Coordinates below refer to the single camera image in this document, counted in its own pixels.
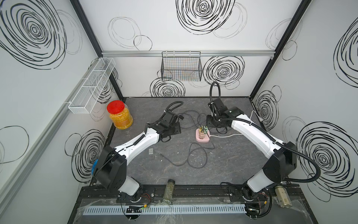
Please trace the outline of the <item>brown pink charger plug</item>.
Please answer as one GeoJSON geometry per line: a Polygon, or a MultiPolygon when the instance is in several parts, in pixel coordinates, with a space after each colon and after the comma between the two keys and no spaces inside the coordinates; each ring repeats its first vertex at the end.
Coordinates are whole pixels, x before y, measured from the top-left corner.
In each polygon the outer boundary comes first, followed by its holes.
{"type": "Polygon", "coordinates": [[[205,138],[205,133],[204,130],[202,130],[202,132],[199,133],[199,139],[203,140],[205,138]]]}

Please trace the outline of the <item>pink power strip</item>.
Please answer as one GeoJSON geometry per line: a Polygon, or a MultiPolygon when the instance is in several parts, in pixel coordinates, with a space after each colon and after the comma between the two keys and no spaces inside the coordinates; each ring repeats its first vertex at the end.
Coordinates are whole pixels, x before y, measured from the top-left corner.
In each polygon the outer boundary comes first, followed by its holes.
{"type": "Polygon", "coordinates": [[[204,132],[200,132],[199,129],[196,129],[195,139],[199,143],[208,143],[210,141],[210,132],[208,130],[204,132]]]}

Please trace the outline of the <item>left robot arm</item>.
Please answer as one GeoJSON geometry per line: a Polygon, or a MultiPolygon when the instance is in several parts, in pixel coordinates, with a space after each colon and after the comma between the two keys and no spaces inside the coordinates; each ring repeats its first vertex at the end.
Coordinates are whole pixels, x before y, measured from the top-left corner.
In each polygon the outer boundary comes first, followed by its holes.
{"type": "Polygon", "coordinates": [[[92,176],[110,193],[124,193],[132,202],[137,202],[143,194],[143,185],[127,175],[127,165],[145,149],[158,142],[168,142],[173,135],[181,133],[182,115],[173,110],[184,102],[171,103],[162,116],[153,123],[146,123],[145,130],[132,140],[114,148],[103,148],[98,160],[93,164],[92,176]]]}

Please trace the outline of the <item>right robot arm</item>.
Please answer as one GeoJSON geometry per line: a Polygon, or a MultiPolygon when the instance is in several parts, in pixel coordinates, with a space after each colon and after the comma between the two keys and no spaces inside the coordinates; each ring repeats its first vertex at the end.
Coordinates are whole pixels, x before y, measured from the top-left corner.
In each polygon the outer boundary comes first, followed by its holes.
{"type": "Polygon", "coordinates": [[[221,97],[214,99],[209,94],[208,104],[211,114],[207,116],[210,128],[232,128],[251,141],[267,158],[263,168],[249,178],[241,188],[241,195],[246,201],[254,200],[258,193],[281,182],[311,183],[319,179],[321,169],[317,162],[309,156],[298,152],[291,142],[283,142],[262,127],[254,123],[237,107],[227,108],[221,97]],[[315,168],[312,177],[306,179],[289,178],[289,174],[297,168],[297,158],[308,161],[315,168]]]}

